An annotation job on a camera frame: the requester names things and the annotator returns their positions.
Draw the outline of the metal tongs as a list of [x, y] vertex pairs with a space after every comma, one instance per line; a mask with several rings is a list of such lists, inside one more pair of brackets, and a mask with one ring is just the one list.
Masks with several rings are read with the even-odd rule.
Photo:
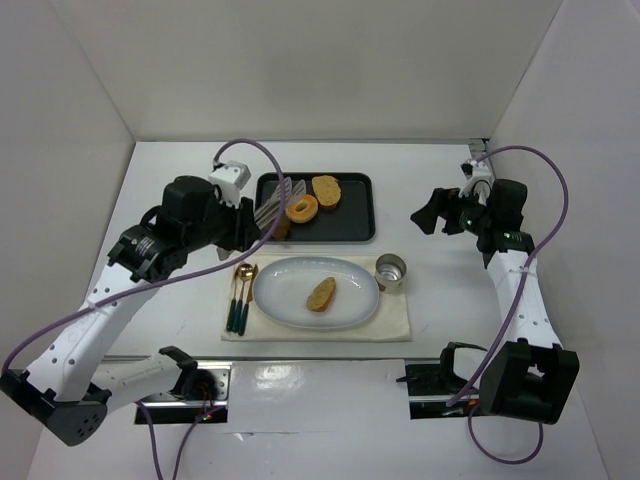
[[261, 205], [254, 205], [255, 219], [261, 230], [262, 236], [268, 232], [274, 221], [280, 216], [285, 216], [284, 210], [281, 208], [281, 199], [284, 199], [284, 207], [300, 200], [306, 194], [306, 186], [302, 180], [293, 181], [291, 176], [284, 177], [284, 188], [281, 188], [279, 182], [276, 182], [276, 188], [270, 197]]

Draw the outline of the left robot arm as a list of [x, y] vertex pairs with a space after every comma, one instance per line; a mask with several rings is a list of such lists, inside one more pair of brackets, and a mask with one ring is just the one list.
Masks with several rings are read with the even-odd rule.
[[188, 396], [206, 376], [175, 346], [109, 373], [98, 367], [190, 253], [210, 245], [226, 254], [244, 252], [258, 240], [253, 202], [240, 194], [247, 181], [234, 167], [228, 174], [179, 176], [169, 183], [160, 205], [109, 251], [79, 317], [24, 370], [3, 368], [2, 391], [68, 446], [88, 440], [108, 414], [149, 395]]

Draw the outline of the baguette bread slice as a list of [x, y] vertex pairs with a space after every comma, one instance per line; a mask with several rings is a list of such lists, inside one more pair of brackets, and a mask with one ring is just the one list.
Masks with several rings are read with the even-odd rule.
[[316, 313], [326, 311], [333, 300], [336, 288], [337, 283], [334, 277], [325, 278], [314, 288], [307, 298], [306, 308]]

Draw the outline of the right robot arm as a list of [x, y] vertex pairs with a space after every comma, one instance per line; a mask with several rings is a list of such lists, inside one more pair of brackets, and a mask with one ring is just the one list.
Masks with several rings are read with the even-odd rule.
[[439, 219], [448, 235], [469, 232], [495, 287], [502, 326], [492, 345], [451, 342], [442, 351], [439, 377], [451, 403], [476, 391], [486, 415], [552, 425], [579, 372], [575, 352], [562, 347], [546, 312], [537, 277], [537, 247], [522, 231], [524, 184], [497, 180], [482, 200], [473, 191], [437, 188], [411, 216], [425, 234]]

